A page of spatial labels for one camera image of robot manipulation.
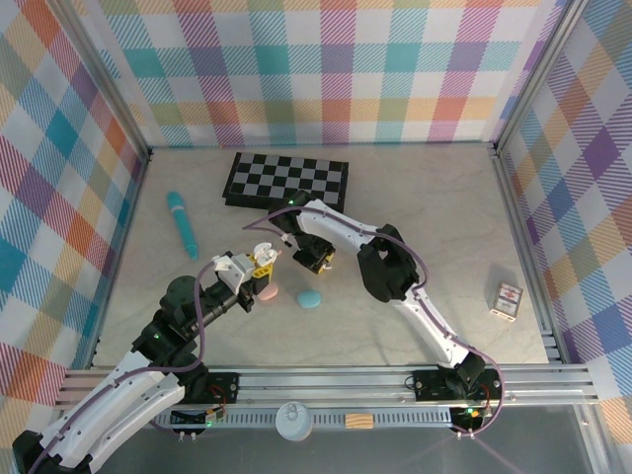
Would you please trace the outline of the small controller board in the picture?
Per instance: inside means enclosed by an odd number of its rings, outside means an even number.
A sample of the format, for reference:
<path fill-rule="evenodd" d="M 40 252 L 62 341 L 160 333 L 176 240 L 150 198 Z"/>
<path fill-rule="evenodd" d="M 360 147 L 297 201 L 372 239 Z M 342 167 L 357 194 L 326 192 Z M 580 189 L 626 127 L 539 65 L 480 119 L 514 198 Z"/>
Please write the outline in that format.
<path fill-rule="evenodd" d="M 452 407 L 449 412 L 451 429 L 457 433 L 479 430 L 492 415 L 488 407 Z"/>
<path fill-rule="evenodd" d="M 186 425 L 211 427 L 222 420 L 225 415 L 226 410 L 221 405 L 202 410 L 172 410 L 169 415 L 169 422 L 172 426 Z"/>

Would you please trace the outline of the aluminium side rail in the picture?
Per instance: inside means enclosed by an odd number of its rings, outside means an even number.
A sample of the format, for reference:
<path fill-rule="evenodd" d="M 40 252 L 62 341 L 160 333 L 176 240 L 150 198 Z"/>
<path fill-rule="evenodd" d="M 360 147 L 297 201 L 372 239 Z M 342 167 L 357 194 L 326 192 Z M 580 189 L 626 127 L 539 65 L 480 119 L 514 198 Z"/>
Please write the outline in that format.
<path fill-rule="evenodd" d="M 559 332 L 544 280 L 538 271 L 536 257 L 530 242 L 527 226 L 514 192 L 507 167 L 494 147 L 489 149 L 492 167 L 500 188 L 502 201 L 508 215 L 517 256 L 522 268 L 525 286 L 535 314 L 543 345 L 550 363 L 566 363 L 568 355 Z"/>
<path fill-rule="evenodd" d="M 106 287 L 107 292 L 105 293 L 105 299 L 104 299 L 103 305 L 100 308 L 100 311 L 98 313 L 97 321 L 94 326 L 94 331 L 90 338 L 88 353 L 85 357 L 85 361 L 82 363 L 83 368 L 90 369 L 94 366 L 93 359 L 97 353 L 98 344 L 101 340 L 101 335 L 102 335 L 105 321 L 107 318 L 108 307 L 110 305 L 110 300 L 112 298 L 112 295 L 117 283 L 117 279 L 119 276 L 119 269 L 120 269 L 121 262 L 123 259 L 125 246 L 126 246 L 128 237 L 131 233 L 131 227 L 133 225 L 136 209 L 137 209 L 138 202 L 142 194 L 144 183 L 146 181 L 148 168 L 153 160 L 153 155 L 154 155 L 154 149 L 150 148 L 140 168 L 137 185 L 134 190 L 134 194 L 131 198 L 129 211 L 124 221 L 124 227 L 122 229 L 123 233 L 121 234 L 120 241 L 119 241 L 120 246 L 118 248 L 118 254 L 116 255 L 116 258 L 114 259 L 114 262 L 113 262 L 113 265 L 114 265 L 113 271 L 112 271 L 108 286 Z"/>

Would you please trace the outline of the aluminium frame post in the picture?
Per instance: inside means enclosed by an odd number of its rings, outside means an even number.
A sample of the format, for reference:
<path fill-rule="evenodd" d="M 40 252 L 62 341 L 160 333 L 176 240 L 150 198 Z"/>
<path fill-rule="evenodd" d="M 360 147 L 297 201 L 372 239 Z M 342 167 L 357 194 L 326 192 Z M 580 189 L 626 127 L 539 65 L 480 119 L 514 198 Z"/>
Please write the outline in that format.
<path fill-rule="evenodd" d="M 518 48 L 489 142 L 501 157 L 591 0 L 541 0 Z"/>
<path fill-rule="evenodd" d="M 135 151 L 141 157 L 141 160 L 147 163 L 151 159 L 152 148 L 144 139 L 112 74 L 90 39 L 71 1 L 46 0 L 46 3 L 62 29 L 69 36 L 70 42 L 78 52 L 96 87 L 111 106 L 113 114 L 118 119 L 122 130 L 126 133 Z"/>

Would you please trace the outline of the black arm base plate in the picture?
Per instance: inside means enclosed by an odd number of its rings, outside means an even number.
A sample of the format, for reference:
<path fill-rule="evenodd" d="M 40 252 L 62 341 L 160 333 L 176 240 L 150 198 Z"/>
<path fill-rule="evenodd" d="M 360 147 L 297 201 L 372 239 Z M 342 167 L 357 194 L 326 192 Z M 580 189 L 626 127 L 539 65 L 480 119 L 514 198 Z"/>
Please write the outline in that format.
<path fill-rule="evenodd" d="M 239 388 L 238 372 L 210 372 L 203 379 L 201 400 L 207 404 L 232 405 L 237 401 Z"/>
<path fill-rule="evenodd" d="M 418 402 L 430 401 L 486 401 L 498 400 L 503 384 L 499 374 L 485 369 L 476 379 L 466 381 L 455 370 L 439 367 L 437 370 L 412 372 L 409 384 Z"/>

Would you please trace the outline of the aluminium mounting rail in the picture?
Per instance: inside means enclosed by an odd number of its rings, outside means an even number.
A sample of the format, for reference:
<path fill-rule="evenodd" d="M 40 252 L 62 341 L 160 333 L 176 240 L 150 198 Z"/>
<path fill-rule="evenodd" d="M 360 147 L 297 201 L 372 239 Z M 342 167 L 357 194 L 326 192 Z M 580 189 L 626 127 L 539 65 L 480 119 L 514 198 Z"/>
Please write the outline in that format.
<path fill-rule="evenodd" d="M 297 400 L 317 408 L 415 403 L 413 365 L 391 366 L 220 366 L 237 372 L 237 405 L 278 406 Z M 580 364 L 505 364 L 501 367 L 509 406 L 594 404 L 598 401 L 589 370 Z"/>

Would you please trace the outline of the small playing card box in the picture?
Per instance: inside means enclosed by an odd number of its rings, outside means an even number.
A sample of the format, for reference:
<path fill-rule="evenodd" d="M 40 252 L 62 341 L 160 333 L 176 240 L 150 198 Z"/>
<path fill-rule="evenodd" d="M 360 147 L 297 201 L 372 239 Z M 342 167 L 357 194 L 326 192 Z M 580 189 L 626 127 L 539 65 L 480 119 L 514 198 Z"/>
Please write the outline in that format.
<path fill-rule="evenodd" d="M 517 318 L 523 296 L 523 290 L 517 286 L 501 281 L 493 298 L 490 312 L 509 322 Z"/>

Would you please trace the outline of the teal plastic pen tube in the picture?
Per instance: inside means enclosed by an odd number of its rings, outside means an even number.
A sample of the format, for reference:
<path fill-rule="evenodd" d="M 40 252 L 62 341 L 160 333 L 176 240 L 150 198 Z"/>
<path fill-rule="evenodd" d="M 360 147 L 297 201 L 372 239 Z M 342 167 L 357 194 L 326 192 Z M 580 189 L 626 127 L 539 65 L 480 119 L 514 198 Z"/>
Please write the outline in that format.
<path fill-rule="evenodd" d="M 192 261 L 198 259 L 198 243 L 190 223 L 185 202 L 177 192 L 169 192 L 166 196 L 167 206 L 175 220 L 185 251 Z"/>

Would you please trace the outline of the black grey folding chessboard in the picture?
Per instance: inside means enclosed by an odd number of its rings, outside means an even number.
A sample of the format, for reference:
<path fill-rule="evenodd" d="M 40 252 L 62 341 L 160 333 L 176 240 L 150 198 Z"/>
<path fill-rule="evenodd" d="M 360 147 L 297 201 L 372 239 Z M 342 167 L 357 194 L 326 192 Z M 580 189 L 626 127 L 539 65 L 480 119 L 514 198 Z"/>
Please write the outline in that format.
<path fill-rule="evenodd" d="M 305 191 L 342 212 L 349 171 L 348 162 L 238 152 L 222 197 L 229 206 L 268 209 Z"/>

